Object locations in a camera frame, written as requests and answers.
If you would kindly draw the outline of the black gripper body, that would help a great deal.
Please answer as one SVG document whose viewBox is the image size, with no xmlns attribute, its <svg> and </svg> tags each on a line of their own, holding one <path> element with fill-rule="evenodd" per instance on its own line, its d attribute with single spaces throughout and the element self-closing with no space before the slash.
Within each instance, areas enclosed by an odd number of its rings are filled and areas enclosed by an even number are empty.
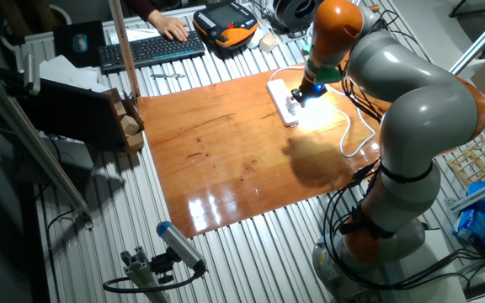
<svg viewBox="0 0 485 303">
<path fill-rule="evenodd" d="M 327 92 L 326 86 L 324 84 L 314 84 L 311 82 L 303 82 L 299 89 L 302 92 L 302 97 L 320 98 Z"/>
</svg>

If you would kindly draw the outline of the bystander hand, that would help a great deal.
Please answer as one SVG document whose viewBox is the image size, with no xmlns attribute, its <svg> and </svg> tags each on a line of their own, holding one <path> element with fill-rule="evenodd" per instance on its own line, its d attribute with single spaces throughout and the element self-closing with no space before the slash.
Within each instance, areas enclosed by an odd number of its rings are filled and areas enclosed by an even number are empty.
<svg viewBox="0 0 485 303">
<path fill-rule="evenodd" d="M 187 31 L 188 25 L 186 23 L 173 17 L 166 17 L 158 10 L 152 11 L 148 15 L 147 21 L 151 23 L 161 35 L 169 40 L 186 42 L 189 37 Z"/>
</svg>

